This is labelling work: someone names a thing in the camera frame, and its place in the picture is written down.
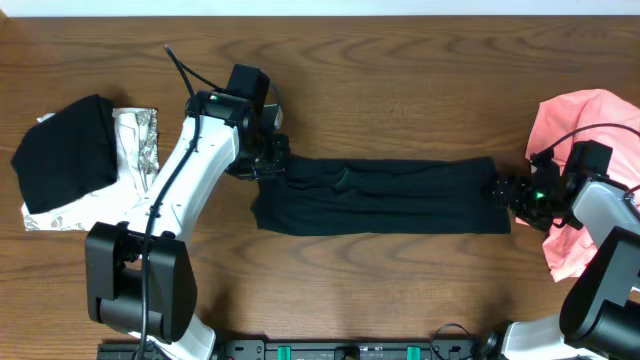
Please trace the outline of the black t-shirt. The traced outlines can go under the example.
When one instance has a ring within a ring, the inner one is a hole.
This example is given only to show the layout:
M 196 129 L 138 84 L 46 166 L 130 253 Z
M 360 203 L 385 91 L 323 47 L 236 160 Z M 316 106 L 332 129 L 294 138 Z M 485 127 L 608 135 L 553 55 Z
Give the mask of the black t-shirt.
M 259 182 L 258 228 L 294 236 L 508 234 L 506 209 L 487 193 L 489 157 L 458 161 L 309 159 Z

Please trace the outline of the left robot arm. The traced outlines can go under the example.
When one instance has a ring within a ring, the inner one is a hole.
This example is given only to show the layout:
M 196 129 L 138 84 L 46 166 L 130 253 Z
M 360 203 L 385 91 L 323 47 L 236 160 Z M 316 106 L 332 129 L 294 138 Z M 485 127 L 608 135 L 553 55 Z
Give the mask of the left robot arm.
M 196 315 L 189 242 L 219 179 L 286 171 L 282 110 L 266 104 L 260 69 L 237 64 L 227 85 L 193 93 L 182 133 L 143 198 L 118 223 L 96 223 L 85 242 L 92 321 L 137 338 L 98 348 L 100 359 L 212 359 L 216 333 Z

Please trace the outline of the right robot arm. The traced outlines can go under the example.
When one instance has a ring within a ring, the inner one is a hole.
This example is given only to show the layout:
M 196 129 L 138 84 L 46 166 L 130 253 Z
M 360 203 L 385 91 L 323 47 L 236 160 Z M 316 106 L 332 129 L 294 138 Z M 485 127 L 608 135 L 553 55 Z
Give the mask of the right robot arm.
M 636 359 L 639 305 L 639 212 L 632 191 L 611 180 L 612 148 L 573 145 L 565 166 L 553 148 L 531 157 L 528 176 L 499 177 L 488 193 L 531 227 L 568 225 L 586 231 L 596 253 L 566 296 L 561 311 L 491 332 L 477 359 Z

